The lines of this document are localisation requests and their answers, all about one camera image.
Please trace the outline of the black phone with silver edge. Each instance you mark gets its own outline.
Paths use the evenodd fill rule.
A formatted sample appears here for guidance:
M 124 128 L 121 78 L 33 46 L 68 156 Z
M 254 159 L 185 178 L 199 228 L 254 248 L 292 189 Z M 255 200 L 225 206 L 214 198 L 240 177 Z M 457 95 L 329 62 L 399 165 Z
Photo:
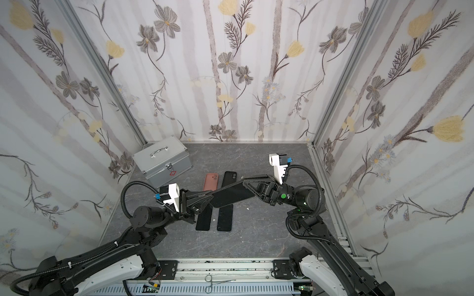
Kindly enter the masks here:
M 211 228 L 213 206 L 206 205 L 205 209 L 197 217 L 196 231 L 209 231 Z

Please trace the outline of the pink phone case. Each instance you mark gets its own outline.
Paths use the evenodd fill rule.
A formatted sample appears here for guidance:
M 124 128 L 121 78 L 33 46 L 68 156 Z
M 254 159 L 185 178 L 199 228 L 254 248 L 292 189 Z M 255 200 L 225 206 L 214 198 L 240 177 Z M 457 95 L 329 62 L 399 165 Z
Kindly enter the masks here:
M 218 188 L 218 173 L 207 173 L 205 180 L 203 191 L 215 191 Z

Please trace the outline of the black phone case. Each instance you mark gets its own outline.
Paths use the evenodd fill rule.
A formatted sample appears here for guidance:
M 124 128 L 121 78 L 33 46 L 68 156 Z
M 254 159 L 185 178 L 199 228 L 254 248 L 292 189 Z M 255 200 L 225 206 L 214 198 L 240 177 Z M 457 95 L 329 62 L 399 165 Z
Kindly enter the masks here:
M 223 175 L 222 187 L 232 185 L 237 182 L 237 172 L 226 171 Z

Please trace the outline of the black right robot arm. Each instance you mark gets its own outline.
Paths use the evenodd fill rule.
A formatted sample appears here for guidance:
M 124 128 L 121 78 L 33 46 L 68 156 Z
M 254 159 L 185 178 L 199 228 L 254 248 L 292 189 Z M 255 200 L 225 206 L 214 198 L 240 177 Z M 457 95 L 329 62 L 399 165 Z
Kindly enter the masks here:
M 303 165 L 290 165 L 291 170 L 305 171 L 313 183 L 293 187 L 284 180 L 265 175 L 245 178 L 243 186 L 261 201 L 287 204 L 285 226 L 292 237 L 307 241 L 316 254 L 302 248 L 290 256 L 293 273 L 306 277 L 330 296 L 393 296 L 395 291 L 387 282 L 378 282 L 344 250 L 321 217 L 325 210 L 323 187 L 316 175 Z

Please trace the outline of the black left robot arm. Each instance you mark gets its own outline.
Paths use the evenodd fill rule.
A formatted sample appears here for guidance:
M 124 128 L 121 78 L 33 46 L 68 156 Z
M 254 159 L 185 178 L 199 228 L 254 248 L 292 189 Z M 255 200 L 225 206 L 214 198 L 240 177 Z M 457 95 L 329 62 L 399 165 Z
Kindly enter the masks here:
M 133 186 L 149 189 L 157 206 L 138 207 L 134 213 L 127 210 L 125 195 Z M 144 181 L 131 181 L 120 194 L 120 206 L 130 226 L 117 238 L 83 254 L 58 260 L 55 256 L 43 260 L 32 274 L 12 281 L 10 289 L 20 296 L 77 296 L 80 284 L 124 259 L 137 257 L 138 277 L 154 276 L 158 272 L 158 259 L 152 248 L 167 235 L 165 228 L 177 221 L 195 223 L 210 203 L 212 191 L 193 192 L 163 186 L 159 189 Z

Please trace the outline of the silver aluminium case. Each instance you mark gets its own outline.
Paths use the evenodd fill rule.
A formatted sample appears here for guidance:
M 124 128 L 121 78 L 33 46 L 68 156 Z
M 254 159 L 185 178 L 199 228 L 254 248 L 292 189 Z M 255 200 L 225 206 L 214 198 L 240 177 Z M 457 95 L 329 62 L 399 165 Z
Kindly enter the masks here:
M 132 158 L 148 183 L 154 187 L 169 184 L 192 168 L 187 147 L 175 136 L 142 149 Z

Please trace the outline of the steel forceps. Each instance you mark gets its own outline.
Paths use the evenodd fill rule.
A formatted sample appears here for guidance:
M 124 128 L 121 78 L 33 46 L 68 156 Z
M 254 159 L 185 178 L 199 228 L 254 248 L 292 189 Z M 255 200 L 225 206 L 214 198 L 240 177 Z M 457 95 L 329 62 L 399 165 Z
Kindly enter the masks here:
M 220 284 L 226 284 L 229 282 L 235 282 L 235 279 L 228 279 L 224 281 L 214 281 L 212 275 L 206 275 L 204 279 L 208 285 L 205 287 L 204 291 L 207 294 L 211 294 L 213 292 L 214 286 L 220 285 Z

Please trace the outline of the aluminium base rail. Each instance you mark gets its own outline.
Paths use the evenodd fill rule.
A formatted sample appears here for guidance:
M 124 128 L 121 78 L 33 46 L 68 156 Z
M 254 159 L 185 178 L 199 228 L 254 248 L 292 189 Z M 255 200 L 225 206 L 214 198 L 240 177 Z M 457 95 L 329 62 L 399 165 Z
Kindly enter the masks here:
M 206 275 L 216 280 L 235 281 L 275 281 L 272 276 L 274 261 L 289 259 L 176 259 L 159 260 L 146 266 L 137 255 L 123 259 L 110 267 L 86 278 L 80 284 L 100 289 L 123 280 L 143 280 L 152 282 L 203 282 Z M 283 281 L 308 281 L 308 277 L 298 275 Z

